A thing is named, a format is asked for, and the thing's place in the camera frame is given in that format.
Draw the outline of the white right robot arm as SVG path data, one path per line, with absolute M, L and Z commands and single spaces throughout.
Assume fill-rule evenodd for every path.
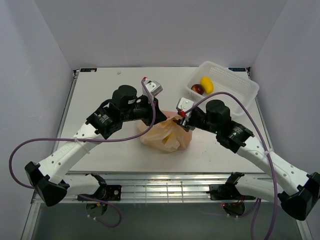
M 296 220 L 307 218 L 320 199 L 318 172 L 307 173 L 274 151 L 265 150 L 262 141 L 251 130 L 232 120 L 230 109 L 221 100 L 210 100 L 202 111 L 193 101 L 182 97 L 176 109 L 182 117 L 177 124 L 185 131 L 200 129 L 215 134 L 221 146 L 275 178 L 275 183 L 267 183 L 244 173 L 232 173 L 223 186 L 230 198 L 237 199 L 240 195 L 256 197 L 280 204 Z

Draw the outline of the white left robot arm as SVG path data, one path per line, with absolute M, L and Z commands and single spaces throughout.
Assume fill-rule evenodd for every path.
M 54 206 L 66 196 L 82 195 L 95 200 L 106 200 L 109 196 L 105 180 L 91 173 L 71 177 L 67 172 L 90 150 L 119 131 L 123 123 L 141 120 L 151 126 L 163 122 L 166 115 L 159 109 L 158 95 L 163 90 L 156 81 L 143 85 L 142 96 L 130 85 L 121 85 L 85 121 L 72 137 L 39 163 L 29 162 L 25 171 L 30 184 L 48 206 Z

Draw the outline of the banana print plastic bag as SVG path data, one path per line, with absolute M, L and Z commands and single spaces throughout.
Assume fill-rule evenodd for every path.
M 177 113 L 173 111 L 163 111 L 163 113 L 167 120 L 153 125 L 147 133 L 139 137 L 140 142 L 151 148 L 169 153 L 186 150 L 192 141 L 193 132 L 186 132 L 173 122 L 173 120 L 181 119 Z M 172 136 L 166 144 L 163 144 L 163 138 L 170 133 L 172 133 Z

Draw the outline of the yellow banana bunch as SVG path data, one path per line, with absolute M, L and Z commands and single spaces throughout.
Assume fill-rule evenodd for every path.
M 166 144 L 166 142 L 168 141 L 168 139 L 172 136 L 172 132 L 170 134 L 168 134 L 165 138 L 162 139 L 162 143 Z

